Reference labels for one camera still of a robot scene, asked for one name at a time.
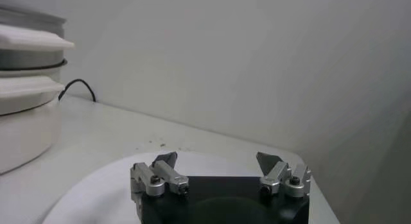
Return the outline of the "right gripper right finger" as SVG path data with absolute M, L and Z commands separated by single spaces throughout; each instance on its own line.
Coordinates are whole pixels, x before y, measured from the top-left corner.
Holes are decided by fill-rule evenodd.
M 263 172 L 259 179 L 260 193 L 273 196 L 284 193 L 291 198 L 303 198 L 310 195 L 311 171 L 304 164 L 295 169 L 276 155 L 257 152 L 256 158 Z

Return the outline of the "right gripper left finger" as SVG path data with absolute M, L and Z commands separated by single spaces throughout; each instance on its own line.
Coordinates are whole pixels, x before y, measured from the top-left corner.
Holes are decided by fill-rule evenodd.
M 177 152 L 158 155 L 148 166 L 138 162 L 130 168 L 131 199 L 139 201 L 145 194 L 158 198 L 165 194 L 166 186 L 171 193 L 178 196 L 189 194 L 189 178 L 178 173 L 174 167 L 177 161 Z

